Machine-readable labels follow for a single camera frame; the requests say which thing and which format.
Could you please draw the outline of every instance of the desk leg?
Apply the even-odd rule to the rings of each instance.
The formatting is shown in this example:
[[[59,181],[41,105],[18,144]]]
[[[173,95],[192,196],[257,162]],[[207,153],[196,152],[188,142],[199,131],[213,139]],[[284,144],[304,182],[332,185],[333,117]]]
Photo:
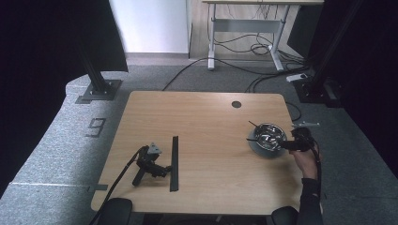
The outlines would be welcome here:
[[[214,69],[214,52],[216,50],[216,46],[214,45],[214,23],[216,22],[216,4],[210,4],[213,10],[213,16],[211,17],[211,26],[210,26],[210,44],[208,46],[208,70]]]
[[[290,5],[284,6],[284,14],[283,14],[283,17],[281,18],[281,24],[279,25],[278,32],[276,33],[273,44],[269,45],[269,51],[271,53],[275,67],[278,69],[278,71],[283,70],[281,60],[279,59],[278,45],[279,45],[279,41],[281,40],[282,31],[284,28],[284,24],[286,23],[286,18],[287,18],[287,14],[289,13],[289,9],[290,9]]]

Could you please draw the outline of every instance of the wooden table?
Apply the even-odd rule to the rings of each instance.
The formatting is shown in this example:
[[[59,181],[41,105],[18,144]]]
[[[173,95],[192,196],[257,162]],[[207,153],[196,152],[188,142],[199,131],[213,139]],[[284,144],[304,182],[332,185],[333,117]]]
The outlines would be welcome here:
[[[278,54],[278,45],[281,40],[284,24],[291,5],[322,5],[324,0],[202,0],[212,8],[210,27],[210,43],[208,48],[208,69],[214,69],[214,34],[215,32],[246,32],[246,33],[273,33],[275,38],[269,45],[269,52],[277,70],[282,71],[283,66]],[[280,20],[236,20],[216,18],[217,4],[233,5],[285,5]]]
[[[240,108],[232,106],[241,103]],[[146,174],[139,187],[131,181],[132,164],[111,198],[127,198],[133,211],[217,215],[269,215],[292,205],[299,208],[301,172],[287,153],[267,159],[249,147],[255,124],[271,123],[289,139],[292,122],[283,97],[276,94],[134,91],[102,171],[108,190],[132,155],[154,142],[162,151],[156,163],[171,164],[173,136],[179,138],[179,191],[170,192],[170,175]],[[97,190],[98,210],[107,191]]]

